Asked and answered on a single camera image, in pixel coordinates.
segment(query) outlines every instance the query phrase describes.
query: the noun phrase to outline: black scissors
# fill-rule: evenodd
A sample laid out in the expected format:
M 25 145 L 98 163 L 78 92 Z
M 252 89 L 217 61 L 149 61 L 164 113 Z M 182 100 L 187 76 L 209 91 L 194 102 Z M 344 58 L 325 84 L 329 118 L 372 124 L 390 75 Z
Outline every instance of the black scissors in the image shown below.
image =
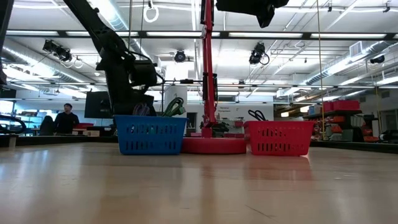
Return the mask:
M 264 116 L 264 114 L 261 111 L 259 111 L 259 110 L 256 110 L 256 111 L 249 110 L 249 114 L 253 118 L 256 118 L 258 121 L 267 121 L 267 119 Z

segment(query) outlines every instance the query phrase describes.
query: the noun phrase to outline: shelf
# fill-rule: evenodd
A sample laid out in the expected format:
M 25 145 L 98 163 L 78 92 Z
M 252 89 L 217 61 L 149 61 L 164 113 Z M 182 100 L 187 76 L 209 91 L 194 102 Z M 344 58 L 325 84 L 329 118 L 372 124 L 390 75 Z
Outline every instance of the shelf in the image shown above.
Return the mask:
M 325 117 L 331 116 L 331 115 L 355 115 L 355 114 L 360 114 L 362 111 L 360 110 L 355 110 L 355 111 L 348 111 L 348 110 L 340 110 L 340 111 L 329 111 L 325 113 Z M 322 114 L 313 114 L 313 115 L 308 115 L 304 116 L 304 119 L 312 119 L 312 118 L 321 118 Z

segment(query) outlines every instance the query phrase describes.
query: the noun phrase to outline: ceiling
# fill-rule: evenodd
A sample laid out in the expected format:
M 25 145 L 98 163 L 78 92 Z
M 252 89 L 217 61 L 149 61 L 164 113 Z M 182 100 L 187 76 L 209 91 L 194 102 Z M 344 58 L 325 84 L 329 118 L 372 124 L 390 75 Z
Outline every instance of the ceiling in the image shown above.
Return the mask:
M 96 5 L 99 0 L 91 0 Z M 103 0 L 112 1 L 119 11 L 121 19 L 129 21 L 130 0 Z M 394 22 L 398 16 L 398 0 L 388 1 L 391 10 L 383 13 L 386 0 L 333 0 L 333 10 L 328 8 L 328 0 L 319 0 L 320 6 L 320 31 L 321 32 L 397 32 L 398 25 Z M 143 18 L 143 1 L 133 0 L 131 30 L 201 30 L 199 22 L 192 22 L 191 0 L 153 0 L 154 6 L 159 8 L 159 18 L 154 22 L 146 22 Z M 15 0 L 9 23 L 10 30 L 84 30 L 83 26 L 73 16 L 69 8 L 60 0 Z M 277 9 L 269 27 L 261 29 L 254 16 L 236 13 L 215 11 L 214 30 L 233 31 L 258 31 L 258 32 L 318 32 L 317 13 L 311 10 L 317 8 L 316 0 L 290 0 L 284 8 Z M 378 12 L 361 12 L 373 10 Z M 149 19 L 155 16 L 154 10 L 147 13 Z M 109 24 L 106 15 L 101 14 L 102 20 Z M 8 39 L 21 44 L 41 55 L 46 55 L 42 50 L 44 41 L 48 38 L 40 37 L 8 37 Z M 73 55 L 81 59 L 84 64 L 81 68 L 71 66 L 74 72 L 88 77 L 94 82 L 105 82 L 103 72 L 95 74 L 96 62 L 99 57 L 91 39 L 87 38 L 53 38 L 56 43 L 71 50 Z M 195 57 L 195 44 L 192 39 L 141 39 L 138 40 L 142 48 L 151 56 L 162 59 L 162 65 L 174 64 L 172 54 L 176 50 L 184 50 L 190 57 Z M 268 49 L 271 62 L 265 67 L 251 67 L 248 59 L 251 50 L 262 42 Z M 219 82 L 237 83 L 245 80 L 246 83 L 299 84 L 309 78 L 308 74 L 319 71 L 321 65 L 349 52 L 349 47 L 355 40 L 237 40 L 216 39 L 213 44 L 213 69 L 218 74 Z M 197 55 L 201 62 L 201 50 Z M 395 60 L 395 52 L 387 54 L 387 61 Z M 186 62 L 189 69 L 188 77 L 195 78 L 193 62 Z M 331 77 L 343 77 L 347 80 L 364 72 L 364 62 L 349 69 L 340 71 Z M 328 78 L 329 85 L 337 85 Z

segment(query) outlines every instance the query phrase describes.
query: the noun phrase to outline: red storage bin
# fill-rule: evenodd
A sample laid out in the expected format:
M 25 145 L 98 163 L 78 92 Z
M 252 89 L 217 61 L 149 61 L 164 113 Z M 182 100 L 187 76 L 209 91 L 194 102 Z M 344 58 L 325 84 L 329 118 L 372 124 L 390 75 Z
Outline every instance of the red storage bin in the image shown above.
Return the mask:
M 246 121 L 246 144 L 257 156 L 307 155 L 313 124 L 312 121 Z
M 334 111 L 333 109 L 333 102 L 324 102 L 323 103 L 323 110 L 324 112 Z
M 339 100 L 333 102 L 333 109 L 338 110 L 360 110 L 359 102 L 356 100 Z

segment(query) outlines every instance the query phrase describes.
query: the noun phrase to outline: ductwork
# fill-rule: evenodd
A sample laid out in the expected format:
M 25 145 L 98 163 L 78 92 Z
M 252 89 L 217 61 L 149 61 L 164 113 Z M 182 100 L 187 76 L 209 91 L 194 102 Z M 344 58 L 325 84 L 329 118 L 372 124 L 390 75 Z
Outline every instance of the ductwork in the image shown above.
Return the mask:
M 319 72 L 319 70 L 317 70 L 309 74 L 308 76 L 310 78 L 300 83 L 300 85 L 312 85 L 315 82 L 321 80 L 321 77 L 327 78 L 333 74 L 341 72 L 344 69 L 347 69 L 355 65 L 360 61 L 384 55 L 386 53 L 386 49 L 395 45 L 396 43 L 397 43 L 396 41 L 379 41 L 374 44 L 371 44 L 371 42 L 363 42 L 362 44 L 363 50 L 360 55 L 351 57 L 351 53 L 348 52 L 343 56 L 338 57 L 337 59 L 334 59 L 331 62 L 328 62 L 326 65 L 324 65 L 322 68 L 322 72 Z M 277 97 L 291 95 L 296 91 L 298 91 L 299 89 L 300 88 L 287 88 L 284 90 L 279 90 L 277 92 Z
M 73 71 L 70 68 L 60 66 L 60 62 L 53 61 L 43 55 L 28 49 L 10 39 L 4 40 L 2 51 L 12 55 L 17 63 L 24 62 L 32 67 L 32 72 L 43 76 L 58 75 L 66 82 L 94 82 L 92 79 Z
M 114 30 L 129 30 L 128 22 L 121 16 L 122 13 L 120 12 L 114 0 L 92 0 L 91 2 L 93 3 L 94 7 L 99 9 L 99 13 L 104 17 L 104 19 L 107 20 Z M 136 39 L 131 39 L 130 43 L 128 44 L 131 46 L 132 51 L 152 58 L 141 47 L 141 44 Z

